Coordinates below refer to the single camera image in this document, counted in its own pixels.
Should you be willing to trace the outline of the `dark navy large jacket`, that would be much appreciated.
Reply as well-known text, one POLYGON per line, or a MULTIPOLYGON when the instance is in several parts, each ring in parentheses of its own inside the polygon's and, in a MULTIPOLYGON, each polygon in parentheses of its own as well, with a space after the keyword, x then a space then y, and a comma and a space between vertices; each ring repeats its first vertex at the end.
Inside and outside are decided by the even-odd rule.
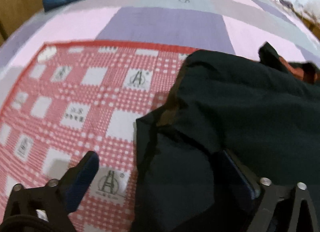
POLYGON ((319 223, 319 68, 269 43, 259 58, 195 51, 136 121, 132 231, 247 231, 253 206, 227 150, 275 185, 305 183, 319 223))

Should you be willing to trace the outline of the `red white checkered cloth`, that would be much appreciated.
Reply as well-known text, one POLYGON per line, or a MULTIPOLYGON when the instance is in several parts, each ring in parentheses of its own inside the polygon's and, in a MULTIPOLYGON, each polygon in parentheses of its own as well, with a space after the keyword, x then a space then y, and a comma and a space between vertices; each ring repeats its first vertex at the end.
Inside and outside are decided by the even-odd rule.
POLYGON ((129 231, 136 120, 164 104, 191 47, 131 41, 48 43, 1 105, 1 209, 15 184, 60 179, 88 151, 99 171, 70 215, 77 231, 129 231))

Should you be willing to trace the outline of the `wooden bedside table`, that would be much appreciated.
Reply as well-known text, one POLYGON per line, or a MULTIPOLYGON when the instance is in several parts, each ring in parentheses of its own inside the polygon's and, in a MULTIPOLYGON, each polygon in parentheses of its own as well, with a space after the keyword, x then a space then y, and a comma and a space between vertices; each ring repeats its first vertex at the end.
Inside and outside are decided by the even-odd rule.
POLYGON ((319 32, 319 21, 309 13, 304 11, 295 12, 295 14, 299 17, 299 19, 304 23, 304 25, 310 30, 310 32, 317 38, 320 38, 319 32))

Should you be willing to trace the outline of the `purple pink patchwork bedsheet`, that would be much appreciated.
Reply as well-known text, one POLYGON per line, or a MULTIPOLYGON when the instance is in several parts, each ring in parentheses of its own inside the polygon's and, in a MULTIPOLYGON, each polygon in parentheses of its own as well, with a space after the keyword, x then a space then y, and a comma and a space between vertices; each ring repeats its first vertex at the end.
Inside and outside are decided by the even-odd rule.
POLYGON ((272 0, 80 0, 39 12, 1 48, 1 89, 47 42, 123 40, 221 51, 250 59, 269 42, 289 61, 319 63, 319 41, 272 0))

